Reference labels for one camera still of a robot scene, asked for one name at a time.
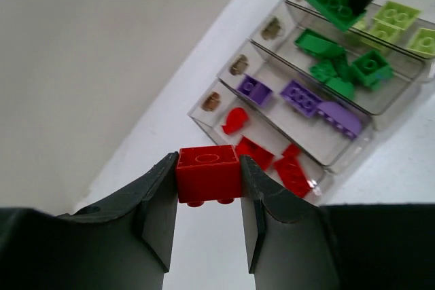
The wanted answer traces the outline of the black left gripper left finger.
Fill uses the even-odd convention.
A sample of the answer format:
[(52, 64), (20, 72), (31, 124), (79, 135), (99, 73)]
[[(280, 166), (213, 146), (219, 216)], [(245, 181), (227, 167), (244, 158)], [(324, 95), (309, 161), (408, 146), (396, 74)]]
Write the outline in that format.
[(177, 153), (75, 214), (1, 209), (2, 289), (161, 289), (169, 271)]

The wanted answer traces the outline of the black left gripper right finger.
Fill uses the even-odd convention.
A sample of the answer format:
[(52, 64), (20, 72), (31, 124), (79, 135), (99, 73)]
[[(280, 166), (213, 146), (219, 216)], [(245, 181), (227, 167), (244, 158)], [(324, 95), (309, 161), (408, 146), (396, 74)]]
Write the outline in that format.
[(241, 157), (257, 289), (433, 289), (433, 204), (315, 206)]

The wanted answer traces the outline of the lime curved lego brick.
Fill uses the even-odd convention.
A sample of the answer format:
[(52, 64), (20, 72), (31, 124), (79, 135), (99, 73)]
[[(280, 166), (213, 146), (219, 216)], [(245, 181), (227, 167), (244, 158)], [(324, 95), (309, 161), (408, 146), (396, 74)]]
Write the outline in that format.
[(385, 42), (396, 43), (401, 35), (401, 30), (384, 22), (375, 22), (368, 33)]

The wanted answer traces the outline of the red large lego brick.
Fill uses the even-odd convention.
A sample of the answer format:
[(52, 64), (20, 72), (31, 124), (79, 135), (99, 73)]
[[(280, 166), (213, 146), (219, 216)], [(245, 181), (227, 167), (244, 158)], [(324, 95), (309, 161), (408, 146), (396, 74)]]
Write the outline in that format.
[(304, 198), (310, 191), (311, 186), (304, 170), (294, 157), (282, 157), (273, 163), (283, 186), (299, 198)]

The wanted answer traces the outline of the dark green lego brick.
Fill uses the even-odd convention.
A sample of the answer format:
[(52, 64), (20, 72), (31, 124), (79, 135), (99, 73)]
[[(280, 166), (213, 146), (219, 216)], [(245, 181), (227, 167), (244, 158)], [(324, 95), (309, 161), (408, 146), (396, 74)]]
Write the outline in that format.
[(305, 29), (295, 39), (294, 44), (307, 54), (318, 58), (334, 58), (345, 53), (345, 49), (337, 42), (312, 29)]

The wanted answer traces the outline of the green small lego brick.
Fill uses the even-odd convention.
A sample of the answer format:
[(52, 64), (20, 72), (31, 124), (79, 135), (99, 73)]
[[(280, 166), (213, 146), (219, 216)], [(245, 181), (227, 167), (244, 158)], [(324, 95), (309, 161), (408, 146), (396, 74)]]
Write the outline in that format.
[(355, 59), (350, 69), (359, 85), (371, 91), (378, 90), (394, 76), (392, 67), (377, 50)]

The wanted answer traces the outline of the green arch lego piece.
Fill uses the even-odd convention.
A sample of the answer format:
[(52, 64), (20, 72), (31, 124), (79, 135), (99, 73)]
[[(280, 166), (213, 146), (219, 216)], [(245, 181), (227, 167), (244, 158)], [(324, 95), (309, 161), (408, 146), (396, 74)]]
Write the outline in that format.
[(349, 70), (346, 53), (334, 57), (332, 61), (338, 76), (344, 81), (352, 82), (352, 74)]

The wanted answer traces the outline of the small red lego plate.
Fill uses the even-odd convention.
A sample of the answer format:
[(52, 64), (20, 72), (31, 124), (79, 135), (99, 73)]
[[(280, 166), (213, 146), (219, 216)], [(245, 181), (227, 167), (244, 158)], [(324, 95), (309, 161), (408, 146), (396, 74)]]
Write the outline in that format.
[(300, 154), (300, 152), (301, 152), (300, 148), (297, 145), (291, 143), (284, 149), (281, 155), (284, 158), (286, 157), (295, 158)]

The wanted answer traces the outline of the red curved lego brick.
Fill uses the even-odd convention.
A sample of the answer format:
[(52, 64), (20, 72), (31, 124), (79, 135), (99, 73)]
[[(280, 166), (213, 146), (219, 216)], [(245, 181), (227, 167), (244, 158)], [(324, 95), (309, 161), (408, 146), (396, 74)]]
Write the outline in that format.
[(273, 153), (245, 136), (242, 136), (235, 151), (238, 156), (250, 156), (262, 170), (267, 170), (274, 158)]

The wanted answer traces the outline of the green square lego plate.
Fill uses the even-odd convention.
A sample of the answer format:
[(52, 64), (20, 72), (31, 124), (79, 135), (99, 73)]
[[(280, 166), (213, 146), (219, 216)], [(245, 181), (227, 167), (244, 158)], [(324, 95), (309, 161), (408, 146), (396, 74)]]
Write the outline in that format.
[(330, 79), (338, 76), (338, 73), (330, 59), (323, 59), (317, 64), (309, 67), (309, 72), (321, 83), (326, 83)]

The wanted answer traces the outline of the small red lego brick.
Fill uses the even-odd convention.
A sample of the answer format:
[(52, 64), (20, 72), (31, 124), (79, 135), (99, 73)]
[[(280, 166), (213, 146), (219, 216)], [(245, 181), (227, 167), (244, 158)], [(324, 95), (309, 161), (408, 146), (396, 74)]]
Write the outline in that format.
[(232, 145), (181, 148), (175, 176), (182, 204), (229, 204), (242, 196), (241, 163)]

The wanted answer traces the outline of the purple slanted lego piece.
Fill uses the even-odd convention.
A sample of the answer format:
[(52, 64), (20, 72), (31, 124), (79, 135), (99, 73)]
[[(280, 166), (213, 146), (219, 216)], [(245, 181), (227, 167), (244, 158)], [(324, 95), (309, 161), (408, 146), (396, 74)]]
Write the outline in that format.
[(317, 114), (350, 139), (355, 139), (362, 132), (362, 123), (357, 115), (336, 102), (320, 103)]

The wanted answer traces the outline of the red arch lego brick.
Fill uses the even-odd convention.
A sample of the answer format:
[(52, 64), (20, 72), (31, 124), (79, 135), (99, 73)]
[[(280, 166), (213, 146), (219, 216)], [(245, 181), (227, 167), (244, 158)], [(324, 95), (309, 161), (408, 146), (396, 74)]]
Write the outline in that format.
[(222, 130), (225, 134), (230, 135), (233, 134), (249, 121), (249, 116), (242, 107), (235, 107), (231, 109), (226, 117), (225, 124), (222, 125)]

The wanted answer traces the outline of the purple curved lego brick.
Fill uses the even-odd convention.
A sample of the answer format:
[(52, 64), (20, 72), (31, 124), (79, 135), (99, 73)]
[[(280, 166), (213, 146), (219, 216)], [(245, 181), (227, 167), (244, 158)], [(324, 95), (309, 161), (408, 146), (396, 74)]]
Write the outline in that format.
[(264, 107), (273, 95), (273, 91), (266, 84), (249, 75), (244, 76), (237, 91), (259, 107)]

